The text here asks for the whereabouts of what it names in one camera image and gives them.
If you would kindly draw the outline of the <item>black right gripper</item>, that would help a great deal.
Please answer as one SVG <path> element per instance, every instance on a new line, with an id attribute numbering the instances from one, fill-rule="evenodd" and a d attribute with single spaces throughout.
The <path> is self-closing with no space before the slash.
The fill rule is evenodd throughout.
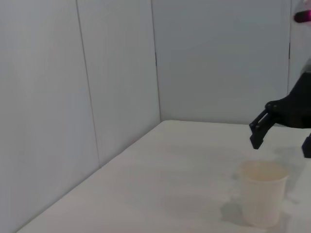
<path id="1" fill-rule="evenodd" d="M 263 139 L 276 123 L 282 126 L 309 129 L 311 127 L 311 73 L 304 72 L 290 93 L 280 99 L 270 101 L 265 109 L 249 124 L 252 135 L 250 141 L 256 150 L 260 148 Z M 311 134 L 302 144 L 305 158 L 311 158 Z"/>

